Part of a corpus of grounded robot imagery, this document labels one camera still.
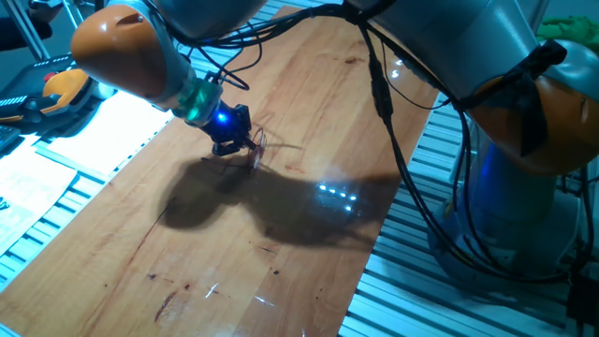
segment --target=robotic arm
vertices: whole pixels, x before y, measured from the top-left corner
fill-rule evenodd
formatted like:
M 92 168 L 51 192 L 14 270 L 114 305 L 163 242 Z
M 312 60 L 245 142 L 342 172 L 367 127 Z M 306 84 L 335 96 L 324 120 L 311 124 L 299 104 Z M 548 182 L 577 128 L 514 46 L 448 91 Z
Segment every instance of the robotic arm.
M 350 0 L 368 8 L 378 0 Z M 222 89 L 197 79 L 174 49 L 168 22 L 189 38 L 221 37 L 246 23 L 266 0 L 112 0 L 73 36 L 71 50 L 92 78 L 147 99 L 202 127 L 219 105 Z M 401 41 L 457 99 L 501 79 L 538 46 L 514 1 L 399 0 L 374 20 Z M 521 155 L 519 93 L 470 109 L 475 121 L 521 169 L 558 175 L 599 154 L 599 59 L 571 42 L 566 60 L 538 78 L 547 119 L 545 144 Z
M 190 38 L 220 37 L 246 23 L 266 2 L 113 0 L 90 16 L 73 36 L 73 58 L 92 78 L 172 110 L 207 132 L 217 155 L 256 145 L 247 107 L 220 100 L 217 83 L 198 79 L 171 40 L 165 21 Z
M 162 110 L 172 110 L 189 125 L 204 130 L 215 142 L 215 154 L 231 154 L 244 146 L 254 149 L 248 109 L 230 108 L 220 99 L 220 85 L 198 79 L 174 49 L 168 29 L 194 40 L 219 38 L 246 23 L 266 0 L 150 1 L 112 0 L 81 24 L 71 44 L 79 67 L 92 78 L 143 97 Z M 366 11 L 379 1 L 386 0 L 346 0 L 345 4 Z M 551 195 L 555 177 L 586 166 L 599 154 L 597 55 L 573 42 L 551 42 L 558 49 L 556 61 L 550 48 L 539 46 L 515 0 L 396 0 L 373 20 L 416 57 L 414 62 L 434 74 L 421 78 L 442 83 L 456 100 L 453 103 L 468 110 L 499 149 L 480 157 L 485 162 L 479 167 L 484 169 L 473 178 L 480 182 L 477 188 L 492 189 L 492 197 L 476 203 L 468 198 L 469 188 L 463 188 L 466 202 L 459 203 L 457 215 L 441 219 L 452 239 L 473 236 L 489 260 L 493 249 L 493 256 L 514 251 L 510 256 L 516 257 L 501 256 L 508 270 L 522 261 L 538 260 L 538 254 L 527 251 L 527 240 L 538 236 L 535 231 L 550 227 L 546 222 L 558 219 L 553 213 L 549 216 L 550 212 L 564 209 L 554 207 L 562 202 Z M 413 70 L 423 69 L 406 61 Z M 481 96 L 484 99 L 473 100 Z M 235 126 L 224 121 L 235 121 Z M 476 237 L 470 210 L 463 210 L 470 203 L 479 229 L 489 238 L 487 251 Z M 579 208 L 577 201 L 569 205 Z M 459 226 L 465 222 L 464 212 L 471 224 L 466 234 Z M 582 218 L 577 212 L 571 221 L 575 232 Z M 431 247 L 435 251 L 434 240 Z M 570 248 L 555 244 L 552 249 L 558 255 Z M 446 256 L 446 251 L 436 254 L 444 268 L 459 270 L 452 262 L 444 262 Z M 550 270 L 558 263 L 556 258 L 547 257 Z M 452 273 L 474 280 L 468 272 Z M 529 268 L 524 275 L 543 272 Z M 486 282 L 483 277 L 476 279 Z

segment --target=blue led light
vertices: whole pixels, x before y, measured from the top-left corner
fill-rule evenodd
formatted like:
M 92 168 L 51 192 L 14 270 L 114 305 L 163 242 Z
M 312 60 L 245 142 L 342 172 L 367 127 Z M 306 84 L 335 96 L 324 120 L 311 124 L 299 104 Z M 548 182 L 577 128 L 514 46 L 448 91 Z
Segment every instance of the blue led light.
M 226 117 L 224 113 L 219 113 L 218 115 L 216 115 L 216 118 L 220 123 L 226 123 L 226 121 L 228 120 L 228 117 Z

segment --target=wooden table surface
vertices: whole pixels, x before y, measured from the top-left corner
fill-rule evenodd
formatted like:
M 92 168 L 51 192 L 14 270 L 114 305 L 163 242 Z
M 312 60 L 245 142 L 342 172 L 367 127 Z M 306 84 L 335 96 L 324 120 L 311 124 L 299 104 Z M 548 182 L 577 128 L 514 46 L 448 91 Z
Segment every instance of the wooden table surface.
M 260 170 L 223 172 L 201 159 L 208 136 L 171 122 L 0 295 L 0 322 L 23 337 L 336 335 L 400 183 L 367 60 L 339 19 L 266 43 L 240 73 L 251 91 L 224 93 L 266 130 Z M 409 157 L 428 113 L 393 97 Z

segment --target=white paper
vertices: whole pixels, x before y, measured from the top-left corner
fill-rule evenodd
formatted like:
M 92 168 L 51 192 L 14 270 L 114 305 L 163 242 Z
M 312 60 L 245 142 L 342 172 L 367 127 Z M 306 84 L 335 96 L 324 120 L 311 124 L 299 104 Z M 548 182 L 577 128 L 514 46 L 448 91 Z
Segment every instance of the white paper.
M 17 146 L 16 149 L 12 151 L 12 154 L 15 154 L 16 152 L 20 151 L 28 151 L 29 149 L 31 149 L 34 143 L 40 139 L 40 136 L 35 135 L 21 135 L 21 137 L 23 137 L 24 140 L 21 144 L 19 144 L 19 146 Z
M 160 111 L 141 98 L 119 92 L 102 103 L 78 135 L 57 139 L 48 150 L 109 176 L 171 119 L 170 111 Z
M 6 252 L 63 195 L 77 171 L 32 151 L 0 160 L 0 254 Z

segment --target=green object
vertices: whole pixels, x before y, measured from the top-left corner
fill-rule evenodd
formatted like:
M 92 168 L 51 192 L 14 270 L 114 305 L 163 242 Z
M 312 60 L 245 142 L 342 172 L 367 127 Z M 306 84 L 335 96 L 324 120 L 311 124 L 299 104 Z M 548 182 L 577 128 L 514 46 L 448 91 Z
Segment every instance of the green object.
M 180 106 L 172 113 L 197 126 L 205 125 L 220 102 L 223 87 L 201 79 L 193 79 L 187 95 L 179 98 Z
M 599 55 L 599 24 L 587 17 L 546 18 L 536 32 L 539 41 L 565 39 L 579 43 Z

